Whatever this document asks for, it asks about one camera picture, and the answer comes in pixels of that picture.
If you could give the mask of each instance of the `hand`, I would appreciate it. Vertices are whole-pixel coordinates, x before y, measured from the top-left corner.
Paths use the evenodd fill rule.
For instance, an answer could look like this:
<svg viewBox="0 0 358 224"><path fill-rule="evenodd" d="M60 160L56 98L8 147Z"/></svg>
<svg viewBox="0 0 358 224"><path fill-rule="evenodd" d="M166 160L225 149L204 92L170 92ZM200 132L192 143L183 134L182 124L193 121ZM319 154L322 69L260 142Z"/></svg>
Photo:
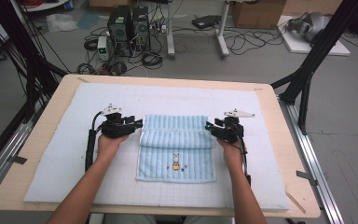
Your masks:
<svg viewBox="0 0 358 224"><path fill-rule="evenodd" d="M129 136L110 138L103 134L98 138L97 161L103 160L110 162L117 154L120 143L124 142Z"/></svg>
<svg viewBox="0 0 358 224"><path fill-rule="evenodd" d="M240 150L240 141L233 144L226 142L223 139L217 138L217 142L224 150L224 158L230 172L241 170L242 172L242 155Z"/></svg>

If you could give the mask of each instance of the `blue striped towel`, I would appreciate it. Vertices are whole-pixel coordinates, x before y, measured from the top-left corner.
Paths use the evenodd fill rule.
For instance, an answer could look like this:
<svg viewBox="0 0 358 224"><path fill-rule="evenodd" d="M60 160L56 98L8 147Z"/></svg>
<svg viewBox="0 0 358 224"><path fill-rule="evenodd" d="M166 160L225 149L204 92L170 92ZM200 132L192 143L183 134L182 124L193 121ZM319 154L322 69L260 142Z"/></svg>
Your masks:
<svg viewBox="0 0 358 224"><path fill-rule="evenodd" d="M215 181L206 116L146 115L137 179L175 183Z"/></svg>

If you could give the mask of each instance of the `gray floor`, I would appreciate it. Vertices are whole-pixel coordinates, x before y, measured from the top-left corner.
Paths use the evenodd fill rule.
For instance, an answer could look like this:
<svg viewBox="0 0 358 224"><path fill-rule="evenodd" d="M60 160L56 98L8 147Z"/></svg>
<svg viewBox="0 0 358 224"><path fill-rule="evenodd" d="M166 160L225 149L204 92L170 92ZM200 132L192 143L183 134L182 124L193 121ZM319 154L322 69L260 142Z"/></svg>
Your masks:
<svg viewBox="0 0 358 224"><path fill-rule="evenodd" d="M57 12L61 13L62 10L49 10L46 13ZM69 14L80 21L87 13L74 10ZM191 19L177 19L174 23L191 26ZM75 71L84 62L84 37L91 30L105 25L106 20L98 19L89 29L45 34L45 37L69 69ZM146 73L137 68L127 75L272 83L296 71L306 57L289 53L282 44L251 50L241 56L231 54L222 61L212 33L205 35L186 31L175 34L174 38L177 52L174 61L168 59L166 49L163 49L161 54L164 62L159 70L147 70ZM317 70L311 85L307 128L344 221L358 223L358 48L345 40L341 42L349 49L351 56L328 56ZM61 66L50 50L47 53L52 63ZM13 65L9 60L0 61L0 133L24 100ZM0 223L43 223L48 216L49 213L0 211ZM324 216L305 221L327 223ZM269 218L268 222L286 223L281 218Z"/></svg>

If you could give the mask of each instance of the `embroidered figure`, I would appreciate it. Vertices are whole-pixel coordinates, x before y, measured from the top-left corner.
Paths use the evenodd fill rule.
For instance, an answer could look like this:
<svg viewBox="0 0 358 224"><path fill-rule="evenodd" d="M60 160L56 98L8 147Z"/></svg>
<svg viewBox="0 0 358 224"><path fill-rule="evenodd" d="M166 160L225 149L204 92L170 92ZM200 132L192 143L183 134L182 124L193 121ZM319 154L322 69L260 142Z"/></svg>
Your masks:
<svg viewBox="0 0 358 224"><path fill-rule="evenodd" d="M179 154L173 154L173 165L172 168L174 171L178 171L180 169L179 165Z"/></svg>

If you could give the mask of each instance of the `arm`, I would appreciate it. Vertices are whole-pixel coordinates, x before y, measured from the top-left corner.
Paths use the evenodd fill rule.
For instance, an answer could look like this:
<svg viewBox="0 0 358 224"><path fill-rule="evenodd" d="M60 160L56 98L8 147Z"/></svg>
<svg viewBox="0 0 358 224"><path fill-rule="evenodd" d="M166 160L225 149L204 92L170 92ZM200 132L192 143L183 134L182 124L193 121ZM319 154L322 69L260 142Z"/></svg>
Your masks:
<svg viewBox="0 0 358 224"><path fill-rule="evenodd" d="M127 138L128 136L111 139L104 135L98 138L97 159L57 207L48 223L86 223L103 177L116 156L120 143Z"/></svg>
<svg viewBox="0 0 358 224"><path fill-rule="evenodd" d="M241 151L234 146L217 139L217 142L224 149L224 158L231 177L232 198L234 201L235 221L237 224L266 223L263 212L258 204L245 174L242 170Z"/></svg>

